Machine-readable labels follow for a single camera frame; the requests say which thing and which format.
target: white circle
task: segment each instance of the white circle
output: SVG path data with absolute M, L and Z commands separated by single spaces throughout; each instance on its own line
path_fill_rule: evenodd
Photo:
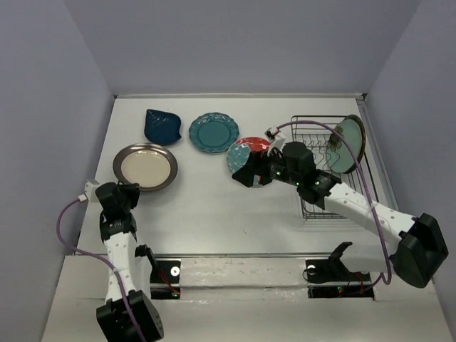
M 172 276 L 178 276 L 180 274 L 180 268 L 177 266 L 174 266 L 171 268 L 170 273 Z
M 120 166 L 122 174 L 130 183 L 140 187 L 157 187 L 171 173 L 171 164 L 161 153 L 149 150 L 130 153 Z

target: teal plate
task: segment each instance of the teal plate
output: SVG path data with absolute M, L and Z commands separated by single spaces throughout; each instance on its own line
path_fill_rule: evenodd
M 239 127 L 226 114 L 207 113 L 192 122 L 190 141 L 203 152 L 217 153 L 229 148 L 239 137 Z
M 366 132 L 363 121 L 356 115 L 349 115 L 336 126 L 336 131 L 350 145 L 360 162 L 366 146 Z M 346 145 L 334 134 L 331 134 L 326 148 L 328 166 L 337 173 L 350 173 L 356 169 L 353 157 Z

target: white table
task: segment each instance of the white table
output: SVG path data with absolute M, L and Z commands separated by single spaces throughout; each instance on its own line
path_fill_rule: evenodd
M 117 99 L 96 172 L 99 182 L 116 181 L 113 159 L 144 136 L 148 108 L 178 114 L 182 139 L 170 146 L 179 173 L 167 188 L 143 193 L 133 215 L 138 239 L 157 254 L 271 254 L 331 252 L 342 241 L 378 244 L 378 238 L 346 220 L 308 220 L 301 216 L 296 189 L 273 182 L 247 189 L 231 179 L 225 155 L 197 151 L 188 128 L 199 115 L 218 111 L 232 116 L 241 137 L 264 136 L 264 131 L 290 121 L 293 115 L 359 115 L 354 98 L 133 98 Z M 379 202 L 387 203 L 366 144 Z M 78 247 L 104 254 L 100 240 L 99 204 L 87 208 Z
M 375 301 L 309 299 L 303 264 L 289 258 L 183 259 L 182 298 L 154 302 L 163 341 L 451 342 L 432 284 L 414 289 L 395 277 L 391 286 L 375 288 Z M 105 342 L 95 310 L 103 305 L 107 273 L 98 260 L 66 257 L 43 342 Z

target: green plate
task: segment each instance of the green plate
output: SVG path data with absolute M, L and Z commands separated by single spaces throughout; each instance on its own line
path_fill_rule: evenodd
M 366 132 L 363 121 L 356 115 L 349 115 L 336 126 L 336 130 L 347 141 L 360 162 L 363 159 L 366 146 Z M 350 173 L 356 169 L 350 151 L 334 134 L 331 134 L 328 140 L 326 159 L 329 167 L 334 172 Z

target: dish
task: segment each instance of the dish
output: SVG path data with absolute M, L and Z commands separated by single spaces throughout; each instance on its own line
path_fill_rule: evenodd
M 198 150 L 223 152 L 239 137 L 239 126 L 226 114 L 207 113 L 192 122 L 189 137 Z
M 356 115 L 349 115 L 336 126 L 336 131 L 344 137 L 360 162 L 363 159 L 366 146 L 366 131 L 363 121 Z M 348 148 L 334 134 L 329 136 L 326 159 L 328 166 L 334 172 L 350 173 L 356 169 Z
M 227 152 L 227 167 L 233 174 L 243 167 L 249 159 L 250 152 L 265 151 L 269 149 L 270 142 L 264 138 L 242 138 L 232 144 Z M 258 185 L 260 176 L 255 175 L 254 185 Z
M 122 149 L 114 158 L 114 175 L 125 184 L 139 183 L 141 191 L 162 189 L 176 178 L 177 161 L 167 149 L 138 143 Z
M 147 109 L 145 114 L 144 135 L 152 143 L 166 146 L 178 141 L 180 118 L 161 110 Z

